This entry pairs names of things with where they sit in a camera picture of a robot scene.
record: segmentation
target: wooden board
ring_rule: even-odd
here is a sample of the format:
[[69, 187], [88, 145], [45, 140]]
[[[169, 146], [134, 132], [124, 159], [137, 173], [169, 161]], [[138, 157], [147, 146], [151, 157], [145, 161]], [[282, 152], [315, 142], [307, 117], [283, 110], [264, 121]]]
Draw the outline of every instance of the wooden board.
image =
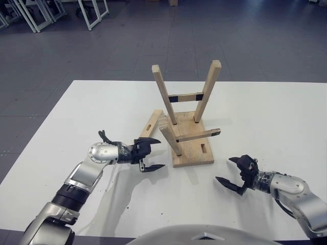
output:
[[[202, 120], [194, 122], [194, 111], [175, 113], [177, 125], [172, 125], [175, 135], [203, 132]], [[211, 147], [207, 138], [195, 139], [178, 143], [182, 149], [182, 155], [177, 156], [172, 150], [173, 167], [210, 164], [214, 162]]]
[[157, 126], [158, 119], [163, 113], [164, 112], [162, 110], [155, 109], [153, 111], [153, 113], [152, 113], [148, 123], [145, 125], [140, 137], [152, 137], [153, 132]]
[[219, 76], [221, 70], [221, 63], [219, 60], [213, 60], [209, 69], [208, 76], [206, 77], [204, 87], [203, 87], [203, 98], [202, 100], [198, 103], [198, 106], [196, 107], [195, 110], [195, 115], [194, 115], [194, 121], [198, 123], [201, 120], [201, 117], [203, 115], [206, 103], [208, 103], [209, 97], [211, 95], [211, 92], [214, 88], [214, 85], [216, 83], [216, 80]]
[[183, 134], [176, 136], [176, 142], [184, 142], [194, 139], [206, 138], [220, 134], [220, 129], [210, 129], [202, 132], [195, 132], [191, 134]]
[[161, 74], [159, 65], [152, 65], [152, 74], [154, 76], [155, 81], [157, 82], [158, 89], [160, 91], [162, 100], [166, 106], [169, 117], [171, 118], [171, 122], [173, 124], [176, 124], [174, 110], [173, 110], [172, 104], [170, 104], [169, 96], [168, 96], [167, 89], [166, 89], [166, 86], [164, 83], [164, 79], [162, 78], [162, 74]]
[[159, 129], [163, 136], [165, 137], [166, 141], [174, 151], [174, 154], [177, 156], [182, 155], [182, 150], [180, 148], [179, 143], [176, 141], [176, 137], [174, 131], [172, 129], [172, 125], [170, 120], [168, 120], [166, 115], [161, 115], [159, 117]]

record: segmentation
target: metal frame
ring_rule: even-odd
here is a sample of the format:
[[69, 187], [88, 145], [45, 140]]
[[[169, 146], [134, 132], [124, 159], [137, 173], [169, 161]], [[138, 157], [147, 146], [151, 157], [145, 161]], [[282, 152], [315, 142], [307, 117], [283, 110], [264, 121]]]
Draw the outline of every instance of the metal frame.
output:
[[2, 24], [0, 26], [0, 30], [9, 26], [9, 24], [6, 21], [6, 18], [2, 15], [1, 12], [0, 12], [0, 23]]
[[23, 4], [22, 2], [22, 6], [20, 5], [20, 3], [17, 0], [12, 0], [15, 3], [15, 6], [17, 7], [17, 9], [19, 10], [19, 12], [21, 13], [21, 15], [23, 16], [23, 18], [26, 20], [27, 24], [29, 25], [29, 27], [31, 28], [32, 32], [36, 33], [36, 29], [33, 26], [33, 24], [31, 23], [28, 15], [31, 17], [30, 12], [27, 10], [26, 6]]
[[43, 4], [44, 4], [46, 10], [48, 11], [48, 13], [49, 13], [51, 19], [52, 19], [54, 22], [57, 22], [58, 19], [60, 19], [61, 17], [67, 15], [65, 9], [63, 8], [63, 5], [62, 5], [61, 0], [54, 0], [54, 3], [55, 3], [55, 5], [56, 5], [56, 7], [57, 7], [57, 9], [58, 9], [58, 11], [59, 11], [59, 13], [56, 14], [56, 15], [53, 15], [53, 13], [51, 12], [51, 9], [50, 9], [49, 6], [48, 6], [48, 3], [46, 2], [46, 0], [42, 0], [42, 2], [43, 2]]
[[96, 15], [97, 15], [97, 19], [90, 24], [89, 20], [88, 20], [88, 17], [86, 15], [86, 12], [85, 12], [85, 9], [84, 9], [84, 6], [83, 6], [83, 3], [82, 3], [83, 0], [78, 0], [78, 4], [80, 5], [80, 8], [81, 8], [81, 11], [83, 13], [83, 16], [84, 16], [84, 19], [85, 19], [85, 22], [86, 22], [86, 25], [87, 25], [87, 28], [89, 31], [92, 31], [92, 28], [99, 22], [102, 21], [102, 18], [109, 13], [109, 9], [108, 9], [108, 5], [107, 5], [107, 0], [103, 0], [104, 1], [104, 5], [106, 7], [106, 11], [102, 14], [100, 14], [100, 11], [99, 11], [99, 8], [98, 8], [98, 4], [97, 4], [97, 1], [96, 0], [92, 0], [92, 4], [93, 4], [93, 7], [94, 7], [94, 10], [96, 12]]
[[20, 11], [18, 10], [16, 4], [14, 3], [13, 0], [7, 0], [8, 1], [8, 5], [10, 5], [10, 8], [14, 11], [14, 13], [16, 14], [15, 17], [10, 18], [7, 22], [8, 24], [11, 24], [12, 22], [16, 21], [17, 19], [22, 18], [22, 15], [20, 13]]
[[26, 20], [26, 22], [29, 24], [30, 28], [32, 29], [32, 31], [34, 33], [36, 32], [41, 32], [41, 30], [45, 27], [47, 27], [48, 25], [53, 23], [53, 20], [51, 19], [50, 14], [48, 13], [48, 11], [46, 10], [46, 7], [44, 6], [42, 0], [36, 0], [36, 5], [39, 8], [43, 18], [44, 18], [44, 22], [37, 25], [34, 21], [34, 19], [32, 18], [30, 12], [28, 11], [28, 9], [26, 8], [26, 5], [22, 2], [22, 0], [13, 0], [17, 6], [17, 8], [19, 9], [19, 11], [21, 12], [21, 14], [23, 15], [24, 19]]

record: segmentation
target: white furniture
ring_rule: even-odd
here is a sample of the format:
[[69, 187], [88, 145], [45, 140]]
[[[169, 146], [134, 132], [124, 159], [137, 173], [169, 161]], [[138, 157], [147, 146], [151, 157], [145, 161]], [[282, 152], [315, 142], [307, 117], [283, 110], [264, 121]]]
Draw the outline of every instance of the white furniture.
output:
[[7, 7], [11, 8], [12, 11], [15, 13], [15, 15], [13, 17], [11, 17], [9, 20], [6, 20], [6, 18], [0, 12], [0, 22], [2, 23], [2, 25], [0, 26], [0, 29], [8, 27], [12, 22], [15, 22], [17, 19], [21, 18], [21, 13], [18, 10], [14, 1], [13, 0], [7, 0], [7, 1], [8, 1], [8, 3], [6, 4]]
[[49, 8], [46, 0], [42, 0], [42, 3], [43, 5], [45, 6], [47, 12], [49, 13], [51, 19], [54, 21], [54, 22], [57, 22], [58, 19], [60, 19], [61, 17], [65, 16], [67, 13], [61, 3], [61, 0], [54, 0], [54, 3], [58, 9], [58, 13], [56, 15], [53, 15], [51, 9]]
[[[170, 94], [200, 91], [203, 82], [166, 82]], [[220, 128], [209, 138], [215, 163], [172, 168], [171, 149], [157, 129], [146, 163], [165, 164], [153, 173], [137, 165], [108, 166], [73, 230], [78, 235], [138, 237], [177, 224], [232, 227], [273, 240], [307, 239], [297, 221], [267, 194], [241, 197], [215, 176], [241, 184], [226, 159], [249, 154], [260, 170], [306, 180], [327, 201], [327, 84], [217, 82], [203, 115]], [[194, 110], [196, 102], [174, 110]], [[52, 199], [72, 169], [108, 138], [132, 144], [154, 109], [164, 109], [154, 81], [74, 81], [35, 133], [0, 185], [0, 228], [23, 231]]]
[[26, 5], [23, 3], [22, 0], [13, 0], [13, 1], [15, 2], [16, 7], [19, 9], [20, 13], [24, 17], [27, 24], [30, 26], [32, 32], [34, 33], [41, 32], [43, 28], [53, 23], [53, 20], [51, 19], [49, 12], [46, 10], [46, 7], [43, 4], [42, 0], [35, 0], [36, 5], [44, 18], [44, 22], [42, 22], [41, 24], [37, 24], [35, 22], [35, 20], [31, 16], [30, 12], [28, 11]]
[[84, 6], [83, 6], [83, 0], [78, 0], [78, 4], [81, 8], [81, 11], [82, 11], [82, 14], [83, 14], [83, 17], [85, 19], [85, 22], [86, 22], [86, 25], [87, 25], [87, 28], [89, 31], [92, 31], [92, 28], [101, 22], [102, 18], [109, 13], [109, 9], [108, 9], [108, 5], [107, 5], [107, 0], [103, 0], [104, 2], [104, 6], [106, 8], [105, 12], [103, 12], [102, 14], [100, 13], [99, 11], [99, 7], [98, 7], [98, 4], [97, 4], [97, 0], [91, 0], [92, 1], [92, 4], [93, 4], [93, 7], [94, 7], [94, 10], [95, 10], [95, 13], [96, 13], [96, 16], [97, 16], [97, 19], [95, 21], [93, 21], [92, 23], [89, 22], [89, 19], [87, 17], [87, 14], [85, 12], [85, 9], [84, 9]]
[[8, 26], [8, 23], [7, 23], [6, 19], [5, 19], [5, 17], [0, 12], [0, 30], [2, 28], [6, 28], [7, 26]]

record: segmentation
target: upside-down wooden stool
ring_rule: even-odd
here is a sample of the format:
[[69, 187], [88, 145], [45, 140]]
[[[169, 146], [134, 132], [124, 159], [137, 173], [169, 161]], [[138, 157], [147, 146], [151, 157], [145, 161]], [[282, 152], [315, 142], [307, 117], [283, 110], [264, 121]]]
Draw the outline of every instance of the upside-down wooden stool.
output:
[[[219, 60], [213, 60], [202, 92], [168, 95], [158, 65], [152, 66], [163, 102], [168, 111], [159, 117], [159, 129], [172, 148], [173, 166], [191, 166], [214, 162], [207, 137], [220, 134], [220, 129], [205, 130], [201, 117], [221, 70]], [[174, 113], [171, 103], [199, 101], [195, 111]]]

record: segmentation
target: black tape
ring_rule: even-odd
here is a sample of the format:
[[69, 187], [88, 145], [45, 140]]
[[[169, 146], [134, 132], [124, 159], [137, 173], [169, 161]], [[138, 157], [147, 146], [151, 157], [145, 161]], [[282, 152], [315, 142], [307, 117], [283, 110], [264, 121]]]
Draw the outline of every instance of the black tape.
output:
[[169, 102], [170, 103], [178, 102], [178, 96], [169, 96]]
[[219, 132], [212, 133], [211, 136], [216, 136], [216, 135], [219, 135], [219, 134], [220, 134], [220, 131]]
[[201, 101], [202, 99], [203, 99], [203, 93], [197, 94], [196, 97], [195, 97], [196, 101]]

